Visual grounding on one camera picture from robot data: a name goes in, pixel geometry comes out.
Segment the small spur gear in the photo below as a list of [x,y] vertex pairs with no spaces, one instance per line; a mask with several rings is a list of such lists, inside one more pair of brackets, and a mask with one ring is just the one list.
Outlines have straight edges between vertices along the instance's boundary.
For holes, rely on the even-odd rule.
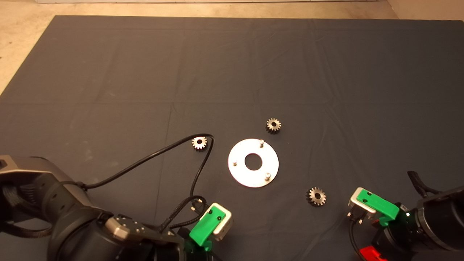
[[276,118],[270,118],[266,122],[266,130],[271,134],[276,134],[280,131],[282,123]]
[[196,137],[192,140],[192,145],[196,150],[203,150],[208,145],[208,139],[206,137]]
[[325,204],[327,196],[325,196],[325,193],[322,191],[322,189],[314,187],[306,192],[306,199],[311,205],[320,207]]

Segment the circular metal disc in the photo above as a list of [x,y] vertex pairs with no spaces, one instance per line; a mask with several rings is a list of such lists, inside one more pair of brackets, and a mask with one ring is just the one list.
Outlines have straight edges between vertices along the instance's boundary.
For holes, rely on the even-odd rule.
[[[259,139],[245,139],[235,144],[229,153],[229,170],[240,184],[259,188],[269,184],[277,176],[279,159],[274,149],[264,142],[261,146]],[[251,170],[245,164],[249,154],[257,154],[263,164],[258,170]]]

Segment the red part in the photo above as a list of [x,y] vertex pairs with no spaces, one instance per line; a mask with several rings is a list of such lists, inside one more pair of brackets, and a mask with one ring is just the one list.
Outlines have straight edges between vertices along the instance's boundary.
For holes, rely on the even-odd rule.
[[367,261],[388,261],[373,247],[368,246],[359,250]]

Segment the dark gray cloth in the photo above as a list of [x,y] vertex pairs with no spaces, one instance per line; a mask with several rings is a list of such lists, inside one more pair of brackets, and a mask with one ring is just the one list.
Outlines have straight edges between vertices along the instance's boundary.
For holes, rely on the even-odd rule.
[[[440,190],[464,184],[463,46],[462,21],[57,16],[0,97],[0,154],[46,157],[94,183],[210,132],[195,192],[233,213],[219,256],[356,260],[345,215],[357,187],[413,208],[407,170]],[[283,123],[277,135],[264,129],[270,117]],[[229,173],[228,153],[246,138],[278,154],[263,188]],[[185,144],[89,195],[159,224],[203,156]],[[327,193],[321,208],[305,199],[314,186]],[[358,244],[374,232],[357,226]],[[46,242],[2,233],[0,257],[45,260]]]

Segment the wall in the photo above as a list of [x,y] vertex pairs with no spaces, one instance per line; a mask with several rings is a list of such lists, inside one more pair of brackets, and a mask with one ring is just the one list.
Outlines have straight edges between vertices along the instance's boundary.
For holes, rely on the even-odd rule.
[[400,19],[464,20],[464,0],[388,0]]

